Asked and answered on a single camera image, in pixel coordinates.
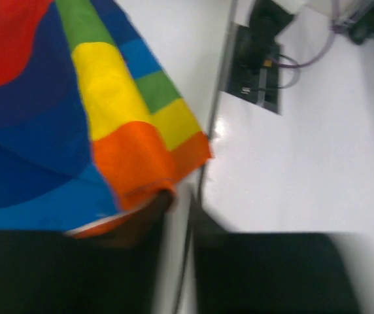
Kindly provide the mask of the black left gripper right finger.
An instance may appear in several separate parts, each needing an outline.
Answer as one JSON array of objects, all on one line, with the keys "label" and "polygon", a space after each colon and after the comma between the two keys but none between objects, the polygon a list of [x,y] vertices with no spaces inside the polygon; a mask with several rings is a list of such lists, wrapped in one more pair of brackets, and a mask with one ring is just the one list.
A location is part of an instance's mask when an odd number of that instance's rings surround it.
[{"label": "black left gripper right finger", "polygon": [[231,232],[193,198],[190,232],[198,313],[359,313],[333,239]]}]

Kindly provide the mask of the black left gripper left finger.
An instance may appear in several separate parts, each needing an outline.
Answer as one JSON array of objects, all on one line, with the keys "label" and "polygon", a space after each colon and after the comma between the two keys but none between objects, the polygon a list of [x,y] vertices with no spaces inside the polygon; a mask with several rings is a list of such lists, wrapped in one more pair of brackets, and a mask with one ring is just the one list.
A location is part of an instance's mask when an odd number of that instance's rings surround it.
[{"label": "black left gripper left finger", "polygon": [[0,231],[0,313],[150,313],[165,212],[160,192],[97,237]]}]

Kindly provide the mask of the rainbow striped shorts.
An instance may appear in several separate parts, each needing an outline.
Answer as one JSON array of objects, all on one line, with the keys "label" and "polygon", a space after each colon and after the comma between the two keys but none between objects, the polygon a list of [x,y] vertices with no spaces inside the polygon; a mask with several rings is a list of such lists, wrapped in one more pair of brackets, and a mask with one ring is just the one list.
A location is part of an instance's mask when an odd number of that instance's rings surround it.
[{"label": "rainbow striped shorts", "polygon": [[105,234],[210,157],[117,3],[0,1],[0,230]]}]

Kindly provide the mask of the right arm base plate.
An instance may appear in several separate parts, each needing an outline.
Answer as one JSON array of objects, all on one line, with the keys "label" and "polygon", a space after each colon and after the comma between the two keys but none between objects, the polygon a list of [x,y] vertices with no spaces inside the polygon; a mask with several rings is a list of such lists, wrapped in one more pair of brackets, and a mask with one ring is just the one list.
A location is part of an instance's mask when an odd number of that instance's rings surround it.
[{"label": "right arm base plate", "polygon": [[222,75],[222,90],[272,113],[280,113],[280,69],[267,60],[261,69],[247,69],[239,59],[247,41],[247,27],[234,24],[228,37]]}]

